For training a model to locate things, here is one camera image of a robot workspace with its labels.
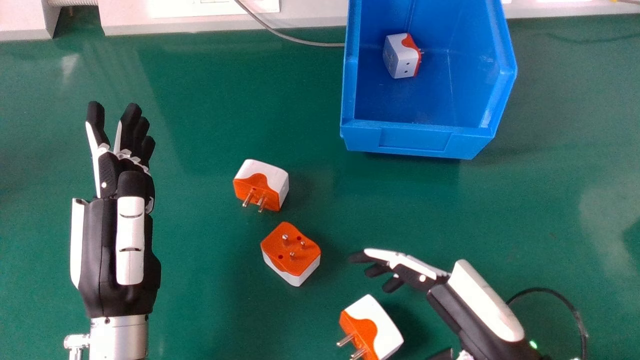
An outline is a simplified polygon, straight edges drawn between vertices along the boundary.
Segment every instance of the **green tabletop surface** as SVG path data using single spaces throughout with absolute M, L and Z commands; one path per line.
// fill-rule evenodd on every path
M 157 142 L 154 252 L 162 285 L 148 358 L 341 359 L 340 311 L 372 294 L 405 342 L 393 359 L 459 347 L 422 293 L 381 290 L 346 258 L 393 249 L 451 270 L 469 260 L 504 299 L 553 288 L 581 311 L 591 359 L 640 352 L 640 17 L 509 22 L 518 78 L 497 136 L 472 161 L 348 152 L 342 49 L 267 31 L 106 38 L 63 11 L 56 38 L 0 44 L 0 359 L 66 359 L 89 323 L 69 276 L 72 197 L 91 199 L 86 105 L 113 139 L 136 102 Z M 289 31 L 340 41 L 344 28 Z M 243 160 L 289 172 L 281 212 L 242 208 Z M 322 248 L 300 288 L 262 260 L 288 221 Z M 578 357 L 550 295 L 514 305 L 554 360 Z

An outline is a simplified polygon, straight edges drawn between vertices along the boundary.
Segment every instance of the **robotic arm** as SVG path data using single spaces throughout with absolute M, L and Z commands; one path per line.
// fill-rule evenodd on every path
M 364 249 L 349 260 L 374 263 L 365 270 L 368 277 L 393 272 L 384 292 L 392 293 L 405 283 L 425 292 L 431 307 L 460 339 L 457 360 L 548 360 L 529 345 L 513 312 L 466 260 L 458 260 L 450 274 L 388 250 Z M 451 348 L 429 358 L 453 359 Z
M 71 281 L 80 291 L 89 334 L 65 338 L 69 359 L 134 360 L 147 355 L 148 314 L 160 288 L 152 252 L 155 200 L 148 162 L 156 145 L 136 104 L 125 110 L 113 151 L 104 132 L 104 108 L 90 102 L 85 122 L 96 197 L 72 199 Z

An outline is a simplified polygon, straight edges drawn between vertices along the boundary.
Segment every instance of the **orange and white plug adapter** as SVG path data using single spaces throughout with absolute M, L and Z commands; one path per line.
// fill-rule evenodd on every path
M 394 79 L 410 78 L 418 75 L 422 61 L 422 51 L 415 45 L 409 33 L 388 35 L 382 58 L 389 74 Z
M 267 235 L 260 248 L 264 262 L 293 286 L 302 285 L 320 265 L 320 247 L 288 222 Z
M 261 213 L 263 209 L 280 211 L 289 193 L 289 174 L 273 165 L 247 159 L 234 177 L 234 190 L 244 208 L 256 204 Z
M 351 360 L 385 360 L 404 343 L 394 322 L 371 295 L 365 295 L 342 310 L 340 327 L 346 337 L 336 345 L 343 347 L 353 342 L 356 352 Z

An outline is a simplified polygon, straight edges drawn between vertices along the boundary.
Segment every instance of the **blue bin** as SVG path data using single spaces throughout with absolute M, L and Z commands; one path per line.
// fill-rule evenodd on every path
M 387 35 L 410 33 L 418 75 L 393 79 Z M 516 78 L 500 0 L 350 0 L 340 135 L 351 151 L 472 159 Z

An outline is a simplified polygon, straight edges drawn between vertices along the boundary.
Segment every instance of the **blue plastic storage bin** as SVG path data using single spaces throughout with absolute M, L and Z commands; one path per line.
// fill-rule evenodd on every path
M 424 52 L 393 79 L 387 35 Z M 348 150 L 472 159 L 495 136 L 516 78 L 500 0 L 350 0 L 340 135 Z

